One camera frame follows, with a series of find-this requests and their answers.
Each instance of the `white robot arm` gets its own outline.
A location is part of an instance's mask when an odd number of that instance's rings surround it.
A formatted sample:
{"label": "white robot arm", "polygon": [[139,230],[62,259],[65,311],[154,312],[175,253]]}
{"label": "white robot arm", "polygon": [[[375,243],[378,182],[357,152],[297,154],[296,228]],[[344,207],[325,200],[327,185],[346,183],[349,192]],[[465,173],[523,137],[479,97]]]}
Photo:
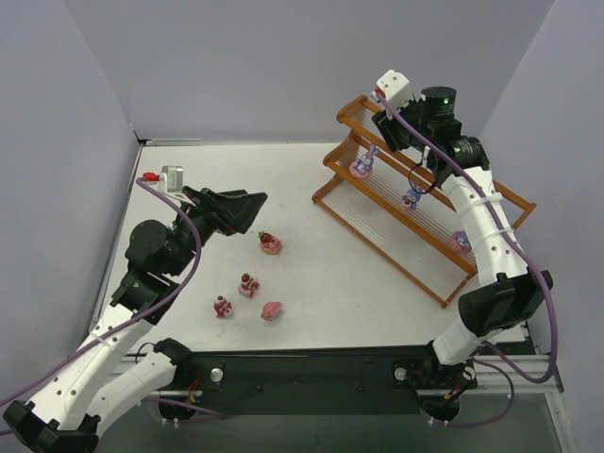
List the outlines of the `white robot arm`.
{"label": "white robot arm", "polygon": [[[179,217],[170,227],[138,224],[126,251],[128,271],[91,334],[28,401],[4,413],[12,432],[39,453],[92,452],[107,428],[150,393],[173,382],[192,351],[172,339],[158,342],[140,363],[104,385],[125,354],[159,322],[193,276],[201,248],[214,232],[245,233],[267,199],[265,193],[198,192],[182,185],[182,169],[144,174],[140,186],[169,204]],[[158,183],[159,190],[147,184]],[[180,208],[169,199],[180,203]],[[178,285],[167,276],[191,272]]]}
{"label": "white robot arm", "polygon": [[393,70],[372,92],[386,108],[373,118],[379,132],[392,151],[426,151],[423,163],[435,176],[434,187],[451,201],[476,259],[480,289],[460,298],[456,321],[432,344],[441,365],[467,361],[501,329],[528,319],[552,286],[548,271],[531,269],[521,257],[484,149],[478,139],[461,134],[456,94],[431,87],[416,101],[409,80]]}

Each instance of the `red connector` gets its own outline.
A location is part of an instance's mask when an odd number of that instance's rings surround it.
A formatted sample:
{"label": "red connector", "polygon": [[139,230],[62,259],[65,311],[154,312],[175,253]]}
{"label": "red connector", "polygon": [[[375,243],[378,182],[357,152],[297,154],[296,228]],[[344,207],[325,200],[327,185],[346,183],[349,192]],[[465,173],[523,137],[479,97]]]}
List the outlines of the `red connector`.
{"label": "red connector", "polygon": [[148,182],[157,182],[157,181],[159,181],[159,175],[156,175],[155,173],[147,172],[147,173],[143,173],[143,179]]}

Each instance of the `gray wall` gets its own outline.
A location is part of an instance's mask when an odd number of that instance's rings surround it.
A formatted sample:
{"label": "gray wall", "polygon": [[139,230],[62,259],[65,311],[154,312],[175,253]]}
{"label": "gray wall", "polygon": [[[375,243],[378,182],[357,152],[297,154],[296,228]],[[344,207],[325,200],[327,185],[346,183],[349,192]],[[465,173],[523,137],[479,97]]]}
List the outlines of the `gray wall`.
{"label": "gray wall", "polygon": [[143,138],[331,141],[386,70],[478,134],[552,0],[66,0]]}
{"label": "gray wall", "polygon": [[0,0],[0,60],[4,397],[81,341],[138,145],[60,0]]}
{"label": "gray wall", "polygon": [[564,400],[585,452],[604,445],[603,23],[601,0],[557,0],[482,134],[496,175],[539,204],[518,236],[554,277]]}

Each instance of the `wooden shelf rack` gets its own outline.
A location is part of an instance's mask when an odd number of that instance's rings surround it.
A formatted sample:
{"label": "wooden shelf rack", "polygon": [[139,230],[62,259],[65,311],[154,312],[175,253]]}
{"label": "wooden shelf rack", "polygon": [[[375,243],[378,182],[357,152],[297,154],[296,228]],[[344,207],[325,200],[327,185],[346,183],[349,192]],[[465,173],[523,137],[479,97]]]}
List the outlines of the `wooden shelf rack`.
{"label": "wooden shelf rack", "polygon": [[[474,256],[460,255],[449,247],[449,237],[462,227],[453,206],[440,190],[424,195],[417,210],[401,209],[402,195],[409,189],[409,170],[420,156],[413,149],[395,153],[389,150],[371,130],[375,130],[371,116],[379,111],[380,107],[364,95],[340,110],[337,120],[351,130],[324,158],[324,165],[335,175],[314,194],[312,201],[445,308],[476,274]],[[380,149],[374,172],[366,179],[356,179],[350,175],[348,166],[371,143]],[[411,179],[424,190],[434,180],[431,172],[422,167],[414,171]],[[502,206],[512,227],[519,228],[537,205],[496,181],[495,189],[504,197]]]}

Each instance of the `screw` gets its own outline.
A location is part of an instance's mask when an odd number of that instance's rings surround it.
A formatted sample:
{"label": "screw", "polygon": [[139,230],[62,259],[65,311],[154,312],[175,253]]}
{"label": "screw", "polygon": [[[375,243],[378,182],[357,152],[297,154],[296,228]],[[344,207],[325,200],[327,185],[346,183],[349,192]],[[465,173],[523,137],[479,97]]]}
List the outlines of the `screw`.
{"label": "screw", "polygon": [[407,370],[402,367],[398,367],[394,370],[394,378],[396,380],[405,380],[407,378]]}
{"label": "screw", "polygon": [[223,380],[225,373],[220,368],[214,368],[210,371],[210,379],[212,382],[220,382]]}

